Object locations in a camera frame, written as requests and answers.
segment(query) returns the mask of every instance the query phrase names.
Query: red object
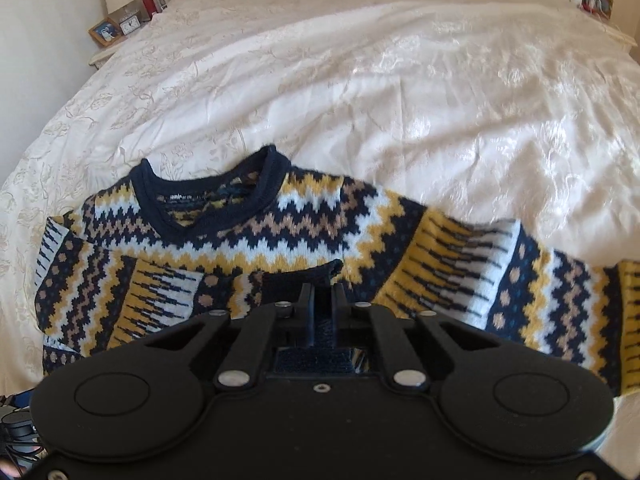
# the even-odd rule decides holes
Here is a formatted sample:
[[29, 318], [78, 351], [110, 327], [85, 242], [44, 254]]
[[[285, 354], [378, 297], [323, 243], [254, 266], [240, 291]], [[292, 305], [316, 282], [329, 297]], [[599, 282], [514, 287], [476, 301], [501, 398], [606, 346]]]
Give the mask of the red object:
[[142, 0], [142, 3], [145, 4], [145, 9], [149, 14], [150, 19], [153, 18], [154, 14], [158, 13], [158, 8], [156, 7], [154, 0]]

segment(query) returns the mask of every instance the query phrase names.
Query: sweater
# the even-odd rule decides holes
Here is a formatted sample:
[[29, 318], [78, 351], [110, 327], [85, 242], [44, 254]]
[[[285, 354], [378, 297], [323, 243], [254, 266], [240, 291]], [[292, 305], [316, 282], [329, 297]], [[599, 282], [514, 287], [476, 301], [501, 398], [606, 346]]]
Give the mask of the sweater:
[[35, 298], [44, 371], [212, 308], [239, 318], [295, 300], [285, 297], [294, 278], [340, 282], [348, 300], [401, 318], [440, 311], [588, 368], [617, 395], [640, 389], [639, 263], [590, 266], [517, 220], [460, 222], [382, 187], [298, 168], [274, 146], [182, 182], [142, 160], [47, 219]]

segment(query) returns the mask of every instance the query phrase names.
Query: sweater collar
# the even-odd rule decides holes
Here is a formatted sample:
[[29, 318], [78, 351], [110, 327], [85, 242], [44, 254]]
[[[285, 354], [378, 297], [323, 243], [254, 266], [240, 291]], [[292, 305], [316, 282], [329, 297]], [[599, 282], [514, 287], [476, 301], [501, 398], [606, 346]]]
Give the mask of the sweater collar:
[[[248, 156], [232, 170], [217, 176], [196, 180], [165, 180], [154, 173], [146, 158], [131, 171], [130, 176], [144, 219], [161, 238], [183, 242], [231, 229], [267, 208], [276, 199], [290, 167], [290, 160], [271, 144]], [[178, 224], [157, 199], [159, 194], [190, 195], [216, 190], [221, 184], [231, 181], [236, 176], [252, 171], [260, 172], [258, 182], [251, 194], [241, 203], [208, 210], [189, 226]]]

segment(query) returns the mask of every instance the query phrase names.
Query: white clock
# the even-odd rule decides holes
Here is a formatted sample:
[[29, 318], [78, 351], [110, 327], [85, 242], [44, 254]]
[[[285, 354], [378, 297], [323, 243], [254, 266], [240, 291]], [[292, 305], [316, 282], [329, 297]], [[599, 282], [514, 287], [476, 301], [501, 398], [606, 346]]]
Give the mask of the white clock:
[[120, 22], [120, 28], [122, 29], [123, 34], [131, 34], [134, 30], [140, 28], [140, 20], [134, 14]]

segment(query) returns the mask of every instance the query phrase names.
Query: white floral bedspread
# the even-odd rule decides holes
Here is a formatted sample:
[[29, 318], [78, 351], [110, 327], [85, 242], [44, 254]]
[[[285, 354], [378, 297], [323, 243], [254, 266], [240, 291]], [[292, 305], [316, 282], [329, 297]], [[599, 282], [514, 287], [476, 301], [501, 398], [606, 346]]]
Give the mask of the white floral bedspread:
[[[173, 0], [0, 192], [0, 393], [41, 377], [45, 218], [142, 156], [165, 178], [268, 142], [467, 221], [515, 216], [593, 264], [640, 258], [640, 66], [565, 0]], [[640, 400], [604, 454], [640, 472]]]

